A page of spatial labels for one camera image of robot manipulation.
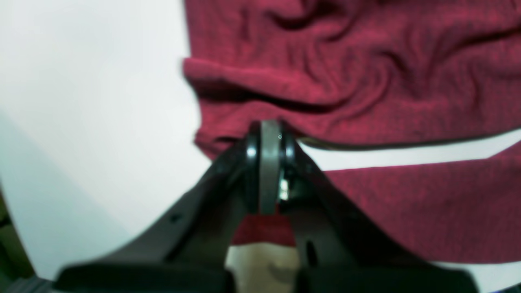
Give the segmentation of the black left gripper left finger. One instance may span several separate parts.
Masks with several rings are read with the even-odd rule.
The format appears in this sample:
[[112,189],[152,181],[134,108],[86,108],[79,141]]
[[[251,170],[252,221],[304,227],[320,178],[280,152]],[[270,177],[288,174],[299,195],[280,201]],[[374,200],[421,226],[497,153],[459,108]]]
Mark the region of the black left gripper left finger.
[[236,293],[225,268],[236,229],[258,212],[259,126],[214,161],[195,187],[120,249],[63,269],[63,293]]

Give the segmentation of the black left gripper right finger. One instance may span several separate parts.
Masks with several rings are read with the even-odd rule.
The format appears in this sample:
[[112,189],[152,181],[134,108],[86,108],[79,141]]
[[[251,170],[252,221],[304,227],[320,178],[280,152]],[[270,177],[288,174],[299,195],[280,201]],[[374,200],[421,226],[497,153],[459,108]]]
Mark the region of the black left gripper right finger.
[[285,215],[301,267],[294,293],[476,293],[461,270],[394,242],[326,178],[275,121],[260,123],[260,212]]

